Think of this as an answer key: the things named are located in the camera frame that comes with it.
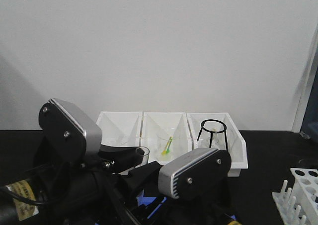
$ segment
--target white test tube rack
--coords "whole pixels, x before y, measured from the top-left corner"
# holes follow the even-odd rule
[[[290,169],[295,177],[293,188],[284,180],[280,193],[272,193],[285,225],[318,225],[318,171]]]

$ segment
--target glass cup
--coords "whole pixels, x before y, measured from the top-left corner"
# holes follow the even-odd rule
[[[135,166],[135,168],[138,168],[140,166],[148,164],[149,153],[150,153],[150,151],[147,147],[137,147],[136,148],[136,154],[138,157],[138,161],[141,161],[141,163],[139,165]]]

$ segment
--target blue part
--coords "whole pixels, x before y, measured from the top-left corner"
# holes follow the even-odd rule
[[[143,196],[137,197],[138,206],[140,206],[141,204],[144,204],[147,206],[151,204],[155,199],[156,197],[143,197]]]
[[[164,198],[162,201],[162,204],[167,200],[167,198]],[[159,204],[154,210],[153,212],[147,217],[147,219],[151,218],[152,215],[154,215],[154,213],[161,207],[161,204]]]

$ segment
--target black wire rack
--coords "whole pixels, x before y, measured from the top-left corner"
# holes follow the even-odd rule
[[[206,129],[204,127],[204,124],[206,122],[217,122],[217,123],[220,123],[223,125],[223,130],[220,130],[220,131],[210,131],[208,129]],[[225,146],[226,146],[226,149],[227,151],[229,151],[229,148],[228,148],[228,138],[227,138],[227,126],[225,125],[224,122],[221,122],[219,120],[215,120],[215,119],[207,119],[207,120],[204,120],[201,122],[201,129],[200,129],[200,133],[199,133],[199,136],[198,136],[198,139],[197,141],[199,141],[200,139],[200,136],[201,136],[201,133],[202,133],[202,130],[206,131],[206,132],[209,132],[211,135],[210,135],[210,144],[209,144],[209,147],[211,148],[212,147],[212,140],[213,140],[213,134],[220,134],[220,133],[224,133],[224,140],[225,140]]]

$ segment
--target black table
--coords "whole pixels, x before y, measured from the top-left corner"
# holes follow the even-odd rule
[[[302,158],[318,159],[318,145],[299,134],[281,131],[241,131],[249,169],[229,178],[233,205],[243,225],[283,225],[272,199],[284,179],[293,187],[290,167]],[[33,155],[43,138],[42,131],[0,131],[0,185],[16,180],[32,168]]]

